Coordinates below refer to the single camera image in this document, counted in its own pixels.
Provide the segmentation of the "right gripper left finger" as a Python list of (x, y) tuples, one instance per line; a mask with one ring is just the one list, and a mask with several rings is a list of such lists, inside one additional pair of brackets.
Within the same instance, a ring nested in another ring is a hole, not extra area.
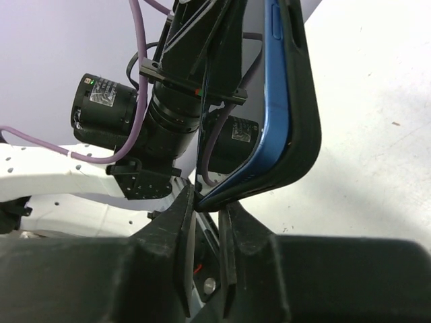
[(195, 249), (193, 187), (129, 238), (4, 239), (2, 322), (184, 322)]

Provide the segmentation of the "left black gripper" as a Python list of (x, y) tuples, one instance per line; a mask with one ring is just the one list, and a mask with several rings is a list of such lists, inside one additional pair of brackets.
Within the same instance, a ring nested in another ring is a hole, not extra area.
[(220, 104), (236, 95), (245, 7), (245, 1), (176, 4), (160, 62), (144, 58), (139, 66), (139, 158), (180, 157), (201, 124), (202, 97)]

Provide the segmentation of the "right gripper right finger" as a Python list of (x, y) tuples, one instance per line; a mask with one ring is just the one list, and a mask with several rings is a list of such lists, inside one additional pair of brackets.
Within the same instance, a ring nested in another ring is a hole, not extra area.
[(430, 253), (385, 238), (277, 235), (219, 213), (225, 322), (429, 322)]

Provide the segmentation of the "blue phone black screen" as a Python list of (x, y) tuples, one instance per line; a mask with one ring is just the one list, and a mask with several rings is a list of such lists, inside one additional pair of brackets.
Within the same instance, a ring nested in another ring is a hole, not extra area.
[(239, 199), (281, 158), (290, 103), (279, 1), (241, 1), (239, 55), (226, 67), (211, 55), (205, 68), (195, 173), (200, 209)]

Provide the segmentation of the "black phone case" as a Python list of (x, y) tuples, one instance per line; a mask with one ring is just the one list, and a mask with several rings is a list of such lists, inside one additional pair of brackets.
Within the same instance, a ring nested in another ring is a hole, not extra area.
[[(290, 132), (284, 152), (276, 165), (257, 178), (252, 192), (239, 199), (290, 185), (301, 179), (314, 165), (321, 147), (321, 123), (312, 68), (299, 1), (279, 1), (290, 103)], [(198, 211), (216, 211), (229, 203)]]

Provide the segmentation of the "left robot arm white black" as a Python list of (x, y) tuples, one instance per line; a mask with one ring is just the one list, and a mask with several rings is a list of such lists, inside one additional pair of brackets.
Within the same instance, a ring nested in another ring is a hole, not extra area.
[(95, 193), (129, 200), (161, 199), (181, 172), (174, 161), (202, 123), (203, 102), (246, 100), (241, 72), (245, 1), (176, 1), (153, 59), (140, 4), (131, 1), (140, 67), (137, 87), (84, 75), (71, 125), (79, 144), (60, 147), (35, 138), (1, 144), (1, 233), (17, 230), (38, 195)]

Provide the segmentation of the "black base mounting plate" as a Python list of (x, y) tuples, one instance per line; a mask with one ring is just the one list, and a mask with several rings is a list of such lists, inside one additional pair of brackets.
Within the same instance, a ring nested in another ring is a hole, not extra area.
[(196, 213), (193, 292), (201, 307), (218, 294), (220, 285), (218, 227), (209, 213)]

